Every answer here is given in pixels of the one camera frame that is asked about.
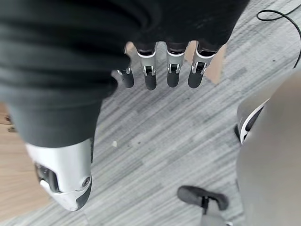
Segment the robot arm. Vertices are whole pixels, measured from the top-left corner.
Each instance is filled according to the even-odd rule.
[[[0,97],[40,185],[68,210],[87,201],[97,117],[102,100],[117,88],[111,71],[118,70],[127,87],[134,84],[124,54],[128,41],[137,47],[146,87],[155,89],[154,43],[167,43],[168,84],[174,87],[187,43],[197,40],[189,78],[196,88],[248,2],[2,1]]]

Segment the black cable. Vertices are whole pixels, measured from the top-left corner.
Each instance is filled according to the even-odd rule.
[[[301,4],[298,5],[296,8],[294,8],[292,11],[290,11],[290,12],[288,12],[288,13],[286,13],[286,14],[281,13],[281,12],[276,11],[276,10],[272,10],[272,9],[265,9],[265,10],[262,10],[262,11],[258,12],[257,15],[256,15],[256,17],[257,17],[257,19],[259,19],[259,20],[261,20],[261,21],[275,21],[275,20],[278,20],[278,19],[281,19],[281,18],[284,17],[285,19],[289,20],[289,21],[295,26],[295,28],[297,29],[297,31],[298,31],[298,33],[299,33],[300,41],[301,41],[301,31],[300,31],[300,28],[299,28],[298,25],[297,25],[297,24],[296,24],[296,23],[288,16],[289,14],[291,14],[291,13],[294,12],[294,11],[296,11],[296,10],[297,10],[298,8],[300,8],[300,7],[301,7]],[[281,16],[276,17],[276,18],[272,18],[272,19],[263,19],[263,18],[260,18],[260,17],[259,17],[259,14],[265,13],[265,12],[276,13],[276,14],[279,14],[279,15],[281,15]],[[298,64],[299,61],[300,61],[300,58],[301,58],[301,47],[300,47],[300,52],[299,52],[298,59],[297,59],[297,61],[296,61],[296,63],[295,63],[295,65],[294,65],[293,68],[295,68],[295,67],[297,66],[297,64]]]

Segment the dark fabric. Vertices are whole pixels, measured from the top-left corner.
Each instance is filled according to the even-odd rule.
[[[2,0],[0,100],[25,141],[75,144],[91,136],[78,119],[95,124],[101,100],[117,87],[111,71],[130,63],[127,41],[221,46],[247,2]],[[63,139],[68,142],[57,142]]]

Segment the robotic finger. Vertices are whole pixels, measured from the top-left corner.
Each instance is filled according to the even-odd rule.
[[[169,87],[176,87],[179,83],[180,70],[188,43],[167,42],[167,83]]]
[[[206,68],[210,65],[217,52],[218,50],[204,49],[200,42],[197,41],[197,46],[192,60],[191,71],[188,78],[189,87],[193,89],[199,87]]]
[[[154,90],[157,86],[156,81],[156,47],[157,43],[140,44],[135,43],[138,56],[140,57],[143,69],[145,86],[148,90]]]
[[[134,77],[131,70],[131,65],[129,65],[126,69],[118,69],[118,74],[120,74],[123,84],[126,88],[131,88],[134,85]]]

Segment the small debris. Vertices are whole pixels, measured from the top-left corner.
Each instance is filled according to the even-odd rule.
[[[112,146],[117,147],[117,141],[116,140],[113,141]]]

